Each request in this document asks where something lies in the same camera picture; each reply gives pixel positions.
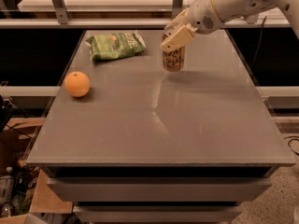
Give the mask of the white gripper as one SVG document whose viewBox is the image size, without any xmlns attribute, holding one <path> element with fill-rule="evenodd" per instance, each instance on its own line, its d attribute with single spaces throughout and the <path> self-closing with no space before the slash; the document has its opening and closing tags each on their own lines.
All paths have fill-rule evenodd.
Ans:
<svg viewBox="0 0 299 224">
<path fill-rule="evenodd" d="M 171 52 L 191 43 L 196 32 L 207 35 L 223 26 L 213 0 L 193 0 L 189 10 L 185 8 L 165 26 L 160 47 L 164 52 Z"/>
</svg>

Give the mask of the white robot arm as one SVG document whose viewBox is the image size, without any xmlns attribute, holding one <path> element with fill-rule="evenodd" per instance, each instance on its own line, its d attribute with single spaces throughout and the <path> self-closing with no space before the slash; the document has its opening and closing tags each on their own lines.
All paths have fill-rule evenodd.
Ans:
<svg viewBox="0 0 299 224">
<path fill-rule="evenodd" d="M 165 27 L 161 43 L 164 52 L 180 49 L 194 40 L 195 34 L 208 35 L 239 17 L 253 16 L 277 7 L 299 36 L 299 0 L 193 0 Z"/>
</svg>

